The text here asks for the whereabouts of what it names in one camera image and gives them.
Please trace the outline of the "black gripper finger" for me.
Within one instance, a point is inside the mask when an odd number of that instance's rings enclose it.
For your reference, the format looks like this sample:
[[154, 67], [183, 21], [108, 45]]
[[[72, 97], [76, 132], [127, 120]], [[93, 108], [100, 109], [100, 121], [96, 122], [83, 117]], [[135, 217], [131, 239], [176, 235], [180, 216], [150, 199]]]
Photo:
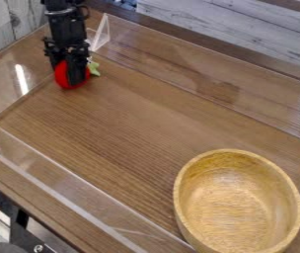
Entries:
[[56, 67], [63, 60], [64, 60], [64, 55], [61, 53], [49, 54], [49, 63], [52, 67]]
[[65, 61], [69, 85], [80, 85], [87, 80], [87, 56], [84, 54], [69, 53]]

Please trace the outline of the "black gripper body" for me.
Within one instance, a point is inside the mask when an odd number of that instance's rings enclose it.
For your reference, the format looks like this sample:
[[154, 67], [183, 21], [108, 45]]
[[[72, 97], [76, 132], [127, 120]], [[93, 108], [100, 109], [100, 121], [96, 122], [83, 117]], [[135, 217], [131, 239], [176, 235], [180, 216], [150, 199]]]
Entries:
[[81, 11], [45, 11], [49, 20], [51, 36], [44, 37], [45, 55], [61, 53], [64, 59], [69, 53], [88, 57], [85, 31], [87, 15]]

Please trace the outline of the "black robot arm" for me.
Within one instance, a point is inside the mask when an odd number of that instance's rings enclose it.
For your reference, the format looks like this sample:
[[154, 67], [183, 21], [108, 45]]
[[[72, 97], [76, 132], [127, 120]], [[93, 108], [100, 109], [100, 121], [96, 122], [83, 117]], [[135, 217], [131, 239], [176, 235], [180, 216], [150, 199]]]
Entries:
[[45, 56], [53, 77], [63, 89], [81, 86], [89, 78], [85, 20], [89, 17], [84, 0], [41, 0], [47, 7], [49, 35], [44, 37]]

